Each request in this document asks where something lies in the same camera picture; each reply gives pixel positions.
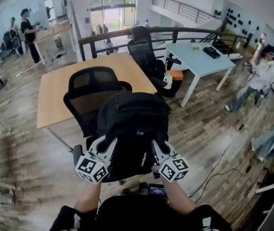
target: forearm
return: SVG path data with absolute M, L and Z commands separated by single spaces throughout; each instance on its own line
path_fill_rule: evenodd
M 161 179 L 172 209 L 181 215 L 187 215 L 197 208 L 177 182 L 170 183 L 163 176 Z
M 90 182 L 85 183 L 83 191 L 79 196 L 74 209 L 81 213 L 86 213 L 92 210 L 96 210 L 99 205 L 101 182 L 93 184 Z

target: chair armrest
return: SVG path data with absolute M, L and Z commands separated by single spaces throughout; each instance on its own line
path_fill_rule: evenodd
M 152 76 L 150 76 L 148 78 L 153 84 L 157 84 L 157 85 L 162 86 L 162 87 L 167 86 L 167 82 L 165 82 L 165 81 L 162 81 L 162 80 L 157 79 L 157 78 L 152 77 Z
M 78 160 L 82 155 L 83 155 L 83 147 L 80 144 L 74 146 L 74 148 L 73 148 L 74 167 L 76 167 Z
M 171 57 L 167 57 L 167 58 L 166 58 L 166 61 L 172 62 L 172 63 L 174 63 L 174 64 L 179 64 L 179 65 L 182 64 L 180 60 L 178 60 L 178 59 L 173 59 L 173 58 L 171 58 Z

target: mesh chair back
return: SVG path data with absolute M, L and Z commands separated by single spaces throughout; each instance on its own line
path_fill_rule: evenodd
M 111 68 L 91 67 L 71 76 L 63 101 L 79 123 L 84 137 L 87 137 L 97 131 L 100 107 L 120 92 L 122 87 Z
M 150 32 L 144 26 L 132 28 L 133 39 L 127 48 L 135 62 L 146 73 L 147 69 L 155 64 L 156 57 L 153 51 Z

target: table leg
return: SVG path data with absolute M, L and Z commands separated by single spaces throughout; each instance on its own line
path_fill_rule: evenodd
M 7 80 L 7 79 L 5 79 L 4 81 L 2 81 L 2 79 L 0 78 L 0 90 L 1 90 L 2 88 L 4 88 L 4 86 L 7 85 L 7 83 L 8 83 L 8 80 Z
M 74 45 L 74 38 L 73 38 L 73 33 L 72 33 L 72 28 L 70 28 L 70 30 L 69 30 L 69 35 L 70 35 L 70 40 L 71 40 L 73 52 L 76 53 L 75 45 Z
M 165 67 L 167 67 L 167 57 L 169 56 L 169 51 L 166 49 L 166 54 L 165 54 Z
M 38 54 L 39 54 L 39 56 L 40 56 L 40 59 L 41 59 L 43 65 L 45 65 L 46 63 L 45 63 L 44 58 L 43 58 L 43 56 L 42 56 L 42 54 L 41 54 L 41 51 L 40 51 L 40 49 L 39 49 L 39 46 L 38 46 L 37 44 L 35 44 L 35 47 L 36 47 L 36 49 L 37 49 L 37 52 L 38 52 Z
M 50 136 L 55 141 L 59 142 L 64 148 L 66 148 L 68 151 L 72 151 L 72 147 L 69 146 L 66 142 L 64 142 L 57 134 L 55 134 L 50 128 L 44 128 L 43 131 Z
M 9 132 L 12 132 L 12 128 L 9 127 L 2 119 L 0 119 L 0 124 L 2 124 Z
M 185 104 L 188 102 L 191 94 L 193 93 L 198 81 L 200 80 L 200 76 L 196 75 L 193 79 L 193 82 L 190 84 L 190 87 L 183 99 L 183 101 L 181 102 L 181 107 L 183 108 L 185 106 Z
M 220 87 L 222 87 L 222 85 L 224 84 L 224 81 L 228 78 L 228 76 L 231 73 L 232 69 L 233 69 L 232 67 L 228 69 L 228 71 L 224 75 L 222 81 L 219 83 L 218 87 L 216 88 L 216 91 L 219 91 Z

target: jeans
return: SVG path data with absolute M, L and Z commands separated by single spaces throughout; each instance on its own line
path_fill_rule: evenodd
M 30 48 L 32 59 L 35 61 L 35 63 L 38 63 L 40 61 L 40 56 L 37 52 L 36 46 L 34 44 L 28 44 L 28 46 Z
M 243 104 L 245 103 L 245 101 L 247 100 L 247 98 L 252 94 L 252 93 L 257 93 L 256 94 L 256 98 L 255 98 L 255 102 L 257 103 L 259 97 L 260 97 L 260 92 L 257 89 L 254 89 L 250 86 L 248 86 L 248 88 L 245 90 L 245 92 L 238 98 L 234 98 L 232 101 L 230 101 L 230 103 L 228 104 L 229 109 L 231 112 L 235 112 L 238 111 Z

